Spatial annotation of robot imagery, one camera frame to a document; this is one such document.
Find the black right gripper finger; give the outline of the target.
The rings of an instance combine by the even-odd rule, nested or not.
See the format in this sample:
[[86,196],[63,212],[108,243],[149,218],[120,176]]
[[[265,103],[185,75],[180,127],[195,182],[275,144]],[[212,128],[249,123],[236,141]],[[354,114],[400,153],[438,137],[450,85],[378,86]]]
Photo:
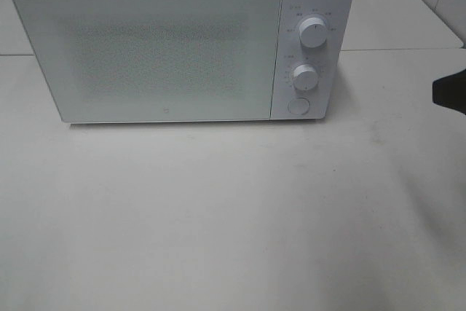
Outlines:
[[466,114],[466,70],[436,79],[432,97],[434,104]]

